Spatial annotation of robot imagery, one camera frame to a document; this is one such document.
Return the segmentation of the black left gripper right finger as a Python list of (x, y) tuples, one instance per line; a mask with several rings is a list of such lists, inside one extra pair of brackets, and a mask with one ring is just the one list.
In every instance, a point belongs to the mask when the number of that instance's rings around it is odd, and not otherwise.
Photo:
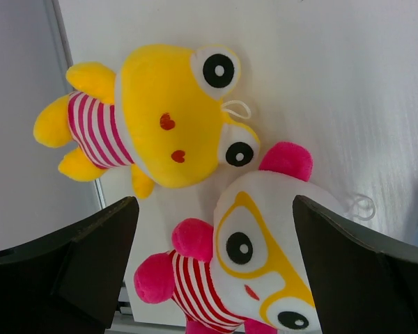
[(293, 216), (323, 333), (418, 333), (418, 247), (306, 196)]

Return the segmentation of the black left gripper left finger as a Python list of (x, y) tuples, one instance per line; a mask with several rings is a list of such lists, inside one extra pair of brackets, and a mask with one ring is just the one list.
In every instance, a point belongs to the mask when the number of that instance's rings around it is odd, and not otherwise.
[(104, 333), (139, 217), (126, 197), (77, 223), (0, 251), (0, 333)]

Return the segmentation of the white pink bear plush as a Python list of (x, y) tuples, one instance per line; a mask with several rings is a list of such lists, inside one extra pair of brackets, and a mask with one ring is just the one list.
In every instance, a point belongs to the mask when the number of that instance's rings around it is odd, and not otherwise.
[(172, 300), (187, 333), (318, 333), (321, 330), (293, 218), (306, 196), (348, 219), (371, 220), (376, 207), (355, 193), (346, 209), (311, 183), (309, 151), (278, 142), (257, 170), (221, 194), (212, 223), (186, 218), (171, 234), (172, 249), (146, 258), (134, 272), (145, 303)]

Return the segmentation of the yellow frog plush toy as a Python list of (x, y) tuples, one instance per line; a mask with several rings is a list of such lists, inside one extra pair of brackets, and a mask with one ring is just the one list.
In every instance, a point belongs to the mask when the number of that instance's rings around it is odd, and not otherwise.
[(139, 199), (157, 185), (198, 184), (221, 164), (242, 167), (259, 154), (256, 132), (226, 101), (240, 71), (238, 56), (222, 45), (146, 45), (117, 72), (78, 63), (65, 75), (84, 94), (78, 112), (69, 118), (69, 98), (58, 98), (37, 117), (33, 136), (49, 148), (76, 143), (58, 170), (78, 182), (127, 166)]

